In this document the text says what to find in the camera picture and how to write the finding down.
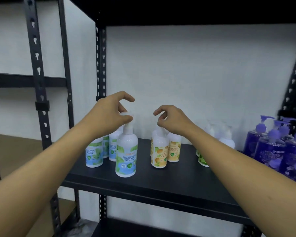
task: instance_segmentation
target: white wall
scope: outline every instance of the white wall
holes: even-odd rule
[[[77,123],[96,98],[95,24],[68,0],[65,9]],[[38,17],[45,75],[64,77],[57,4],[39,3]],[[123,104],[141,138],[150,138],[152,112],[170,104],[201,126],[206,118],[226,121],[241,149],[260,114],[276,115],[296,58],[296,25],[109,27],[107,35],[107,93],[134,95],[135,103]],[[27,38],[23,7],[1,5],[0,72],[31,75]],[[68,130],[67,92],[48,88],[47,97],[56,141]],[[34,89],[0,89],[0,134],[40,139],[34,102]],[[58,193],[73,199],[70,189]],[[79,194],[82,217],[98,220],[98,195]],[[241,230],[240,224],[112,197],[108,215],[199,236],[236,237]]]

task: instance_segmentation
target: blue label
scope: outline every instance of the blue label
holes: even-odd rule
[[[117,146],[116,139],[113,139],[113,141],[110,140],[110,146],[109,146],[109,158],[110,159],[116,159],[116,146]]]
[[[109,136],[103,137],[103,156],[109,156]]]
[[[136,171],[137,145],[131,148],[116,147],[116,172],[128,175]]]
[[[91,143],[86,148],[86,164],[95,166],[103,162],[103,144]]]
[[[280,173],[296,181],[296,145],[287,145]]]
[[[254,159],[278,171],[283,159],[284,150],[284,146],[273,146],[259,141]]]
[[[261,135],[256,135],[253,133],[248,133],[247,139],[245,142],[245,147],[243,149],[243,153],[251,158],[254,156],[255,149],[257,147],[257,143]]]

